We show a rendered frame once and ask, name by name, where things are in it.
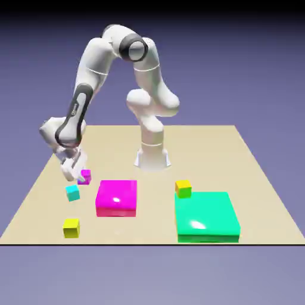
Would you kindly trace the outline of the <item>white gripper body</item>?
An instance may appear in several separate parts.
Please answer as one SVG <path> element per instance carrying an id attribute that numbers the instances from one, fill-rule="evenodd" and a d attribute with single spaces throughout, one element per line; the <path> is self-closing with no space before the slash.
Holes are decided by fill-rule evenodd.
<path id="1" fill-rule="evenodd" d="M 60 152 L 61 171 L 68 181 L 77 180 L 81 170 L 85 169 L 88 156 L 84 151 L 78 151 L 73 157 L 67 151 Z"/>

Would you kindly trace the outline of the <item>small magenta cube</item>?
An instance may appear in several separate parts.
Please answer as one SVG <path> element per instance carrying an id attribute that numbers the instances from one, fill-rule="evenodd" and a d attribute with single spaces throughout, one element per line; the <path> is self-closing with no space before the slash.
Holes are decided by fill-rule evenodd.
<path id="1" fill-rule="evenodd" d="M 91 171 L 89 169 L 82 169 L 81 176 L 85 178 L 84 183 L 78 183 L 79 185 L 89 185 L 91 182 Z"/>

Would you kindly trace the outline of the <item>small cyan cube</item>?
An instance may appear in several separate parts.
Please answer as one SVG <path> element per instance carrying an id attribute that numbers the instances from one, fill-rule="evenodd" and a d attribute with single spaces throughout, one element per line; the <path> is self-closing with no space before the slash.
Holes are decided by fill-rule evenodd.
<path id="1" fill-rule="evenodd" d="M 66 195 L 69 201 L 75 201 L 80 199 L 80 193 L 78 185 L 70 185 L 66 187 Z"/>

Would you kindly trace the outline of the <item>small yellow cube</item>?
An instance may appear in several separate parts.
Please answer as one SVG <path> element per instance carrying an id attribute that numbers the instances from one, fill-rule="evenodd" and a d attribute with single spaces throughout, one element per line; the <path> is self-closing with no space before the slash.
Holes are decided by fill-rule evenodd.
<path id="1" fill-rule="evenodd" d="M 80 220 L 68 218 L 63 224 L 63 234 L 65 238 L 78 238 L 80 233 Z"/>

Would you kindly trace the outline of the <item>small orange cube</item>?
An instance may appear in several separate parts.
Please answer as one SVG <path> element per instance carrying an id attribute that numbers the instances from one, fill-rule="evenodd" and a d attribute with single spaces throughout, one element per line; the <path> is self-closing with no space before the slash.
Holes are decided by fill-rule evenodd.
<path id="1" fill-rule="evenodd" d="M 192 186 L 189 180 L 177 180 L 175 192 L 179 198 L 189 198 L 192 194 Z"/>

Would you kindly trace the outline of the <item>large magenta box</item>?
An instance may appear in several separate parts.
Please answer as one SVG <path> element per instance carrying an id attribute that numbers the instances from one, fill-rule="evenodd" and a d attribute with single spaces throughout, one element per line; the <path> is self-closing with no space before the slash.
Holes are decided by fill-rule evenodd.
<path id="1" fill-rule="evenodd" d="M 98 217 L 135 217 L 136 180 L 102 180 L 95 200 Z"/>

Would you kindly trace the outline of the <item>large green box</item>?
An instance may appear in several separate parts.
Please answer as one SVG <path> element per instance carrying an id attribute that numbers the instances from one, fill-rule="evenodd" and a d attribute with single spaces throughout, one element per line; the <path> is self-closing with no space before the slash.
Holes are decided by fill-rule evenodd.
<path id="1" fill-rule="evenodd" d="M 179 242 L 234 243 L 241 227 L 227 192 L 193 192 L 189 198 L 175 195 Z"/>

